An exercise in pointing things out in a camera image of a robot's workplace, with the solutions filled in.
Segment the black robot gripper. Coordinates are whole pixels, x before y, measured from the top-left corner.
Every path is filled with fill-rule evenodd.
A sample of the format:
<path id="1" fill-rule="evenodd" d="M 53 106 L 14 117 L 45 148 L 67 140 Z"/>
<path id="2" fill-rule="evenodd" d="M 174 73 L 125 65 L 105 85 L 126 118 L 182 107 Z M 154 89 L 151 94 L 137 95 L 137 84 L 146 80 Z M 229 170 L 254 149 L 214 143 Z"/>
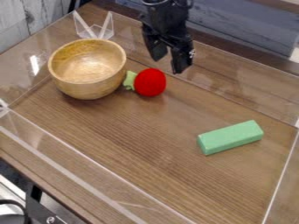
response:
<path id="1" fill-rule="evenodd" d="M 193 64 L 193 38 L 186 21 L 194 0 L 142 0 L 147 12 L 141 15 L 145 45 L 154 61 L 173 50 L 173 73 L 181 74 Z"/>

